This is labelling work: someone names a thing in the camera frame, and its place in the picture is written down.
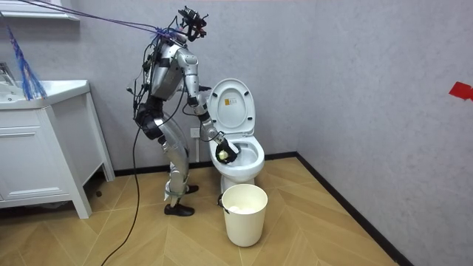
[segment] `wall outlet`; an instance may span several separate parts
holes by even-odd
[[[200,128],[191,128],[191,137],[200,137]]]

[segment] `toilet base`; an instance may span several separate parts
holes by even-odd
[[[236,183],[230,179],[228,179],[227,177],[225,177],[224,175],[222,175],[222,177],[220,178],[220,191],[223,193],[225,192],[227,189],[231,188],[232,186],[234,185],[239,185],[239,184],[250,184],[250,185],[254,185],[254,178],[251,178],[250,180],[246,181],[246,182],[240,182],[240,183]]]

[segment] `humanoid robot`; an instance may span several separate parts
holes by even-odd
[[[134,102],[135,122],[148,139],[157,140],[164,154],[171,161],[169,185],[165,193],[171,202],[164,208],[164,213],[177,216],[191,216],[194,209],[180,204],[184,194],[190,194],[199,188],[187,185],[188,181],[188,147],[184,134],[172,116],[163,112],[163,103],[182,90],[187,92],[187,104],[194,110],[201,123],[204,137],[217,143],[216,157],[221,163],[235,161],[239,149],[227,141],[223,132],[218,132],[207,111],[205,97],[201,91],[210,88],[200,86],[197,71],[197,57],[188,51],[186,41],[203,38],[206,32],[205,17],[185,8],[178,11],[183,17],[180,30],[186,27],[187,33],[168,29],[169,35],[156,37],[154,50],[143,64],[145,82],[142,89],[148,92],[145,103]]]

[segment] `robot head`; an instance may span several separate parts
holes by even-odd
[[[207,32],[203,28],[207,26],[207,22],[205,22],[204,18],[207,18],[208,15],[200,18],[198,12],[193,11],[187,6],[184,6],[184,9],[178,10],[178,12],[183,17],[180,26],[183,29],[188,27],[186,36],[189,41],[194,41],[196,38],[204,38],[207,35]]]

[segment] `black baseboard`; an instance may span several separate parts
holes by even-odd
[[[400,266],[414,266],[391,242],[383,236],[359,211],[351,205],[317,170],[312,167],[298,152],[297,159],[319,181],[319,183],[334,197],[340,205],[361,225],[361,227],[378,243],[378,245]]]
[[[283,159],[283,158],[289,158],[289,157],[296,157],[297,155],[298,155],[297,151],[282,152],[282,153],[277,153],[277,154],[266,154],[265,155],[265,160],[276,160],[276,159]],[[212,167],[212,166],[214,166],[214,164],[211,161],[210,162],[189,163],[189,168],[190,169],[203,168],[203,167]],[[167,165],[167,166],[150,166],[150,167],[136,168],[136,173],[137,174],[157,173],[157,172],[163,172],[163,171],[169,171],[169,165]],[[117,177],[130,175],[130,174],[134,174],[133,168],[124,169],[124,170],[116,170],[115,171],[115,176],[117,176]]]
[[[265,160],[278,160],[278,159],[284,159],[284,158],[291,158],[291,157],[297,157],[297,155],[299,155],[297,151],[281,152],[278,154],[266,154]]]

